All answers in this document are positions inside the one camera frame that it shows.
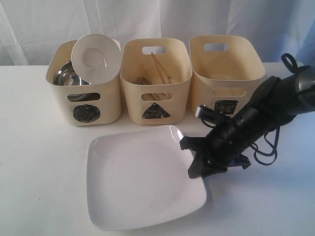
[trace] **storage bin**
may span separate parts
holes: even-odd
[[[62,44],[56,51],[46,74],[56,101],[69,124],[75,126],[107,124],[115,121],[121,114],[121,95],[119,75],[111,81],[97,85],[57,86],[55,74],[62,65],[71,61],[72,48],[77,40]],[[94,93],[96,100],[69,101],[68,95]]]
[[[209,51],[206,47],[215,45],[208,44],[224,44],[223,51]],[[254,47],[239,36],[197,36],[190,40],[189,53],[194,113],[198,106],[207,105],[232,116],[246,105],[265,78],[265,68]]]
[[[152,55],[143,53],[145,47],[154,46],[166,48],[166,52],[155,56],[171,77],[172,84],[162,84]],[[128,114],[133,122],[143,125],[172,124],[183,118],[192,69],[187,49],[182,41],[174,38],[148,38],[128,42],[124,48],[120,76]],[[133,84],[142,77],[153,85]],[[171,99],[162,101],[145,99],[146,95],[152,93],[169,94]]]

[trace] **white fabric backdrop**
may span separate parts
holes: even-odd
[[[122,46],[234,34],[263,61],[289,52],[315,64],[315,0],[0,0],[0,65],[48,65],[60,44],[90,33]]]

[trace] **white plate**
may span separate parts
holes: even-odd
[[[193,160],[171,125],[102,136],[89,146],[87,201],[90,221],[103,230],[142,228],[202,207],[202,178],[190,179]]]
[[[122,62],[118,45],[102,34],[89,34],[79,39],[72,49],[71,60],[77,75],[92,84],[114,79]]]

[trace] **stainless steel bowl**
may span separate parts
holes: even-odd
[[[54,85],[58,86],[75,86],[75,85],[91,85],[84,80],[82,80],[74,71],[72,67],[72,62],[68,61],[64,64],[59,71],[56,73],[54,78]],[[86,101],[90,99],[90,94],[82,93],[82,94],[71,94],[68,95],[67,98],[69,101]]]

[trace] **white table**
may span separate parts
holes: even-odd
[[[290,75],[281,63],[265,67],[267,75]],[[274,165],[259,165],[247,150],[252,161],[247,170],[207,177],[208,200],[197,212],[139,230],[98,230],[87,213],[87,147],[97,136],[148,127],[132,123],[126,110],[108,125],[67,124],[46,70],[0,67],[0,235],[315,235],[315,113],[282,128]],[[209,131],[190,111],[176,125],[188,136]]]

